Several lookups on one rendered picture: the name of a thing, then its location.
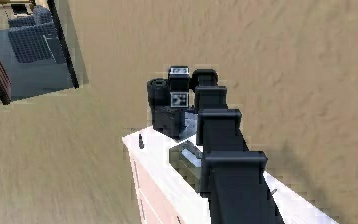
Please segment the black door frame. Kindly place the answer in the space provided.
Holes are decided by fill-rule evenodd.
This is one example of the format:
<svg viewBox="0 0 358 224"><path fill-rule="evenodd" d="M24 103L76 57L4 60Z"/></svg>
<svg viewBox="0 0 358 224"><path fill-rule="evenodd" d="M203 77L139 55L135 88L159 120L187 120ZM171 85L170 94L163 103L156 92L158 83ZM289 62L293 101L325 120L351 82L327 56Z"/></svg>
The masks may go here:
<svg viewBox="0 0 358 224"><path fill-rule="evenodd" d="M79 82L78 82L78 78L77 78L77 74L75 72L74 66L73 66L73 62L71 60L71 55L67 46L67 42L65 39L65 35L63 32L63 28L62 28L62 24L57 12L57 8L56 8L56 4L55 4L55 0L47 0L47 4L50 8L50 12L52 14L53 17L53 22L55 24L55 28L57 30L57 35L58 35L58 39L61 45L61 49L64 55L64 58L66 60L66 64L67 64L67 68L71 77L71 81L72 81L72 85L75 89L79 88Z"/></svg>

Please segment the grey metal sink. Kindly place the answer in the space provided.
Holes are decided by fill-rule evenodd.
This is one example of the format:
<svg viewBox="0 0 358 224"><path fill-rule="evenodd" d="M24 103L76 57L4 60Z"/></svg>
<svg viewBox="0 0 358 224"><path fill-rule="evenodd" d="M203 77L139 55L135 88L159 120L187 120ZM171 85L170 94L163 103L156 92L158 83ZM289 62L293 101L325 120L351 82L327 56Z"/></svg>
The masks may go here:
<svg viewBox="0 0 358 224"><path fill-rule="evenodd" d="M201 179L201 159L202 152L189 140L169 149L169 163L196 193Z"/></svg>

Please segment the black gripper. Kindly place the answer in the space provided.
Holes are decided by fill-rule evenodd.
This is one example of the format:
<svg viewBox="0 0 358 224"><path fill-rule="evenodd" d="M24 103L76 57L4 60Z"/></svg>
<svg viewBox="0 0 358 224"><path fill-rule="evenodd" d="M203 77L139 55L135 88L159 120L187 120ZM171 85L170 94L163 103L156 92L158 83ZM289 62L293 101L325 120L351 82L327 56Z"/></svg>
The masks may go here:
<svg viewBox="0 0 358 224"><path fill-rule="evenodd" d="M149 80L147 93L153 129L173 139L179 139L185 129L185 116L182 110L171 107L168 80Z"/></svg>

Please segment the white kitchen counter cabinet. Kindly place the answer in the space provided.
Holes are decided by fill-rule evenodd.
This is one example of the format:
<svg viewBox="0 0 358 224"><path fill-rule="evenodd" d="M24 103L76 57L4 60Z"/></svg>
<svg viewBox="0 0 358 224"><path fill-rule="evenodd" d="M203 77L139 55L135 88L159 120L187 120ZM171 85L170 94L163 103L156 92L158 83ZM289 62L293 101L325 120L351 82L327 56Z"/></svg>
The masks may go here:
<svg viewBox="0 0 358 224"><path fill-rule="evenodd" d="M143 136L144 149L138 136ZM211 224L208 201L169 163L169 149L179 143L151 127L122 138L127 148L141 224ZM285 224L339 224L281 181L264 174Z"/></svg>

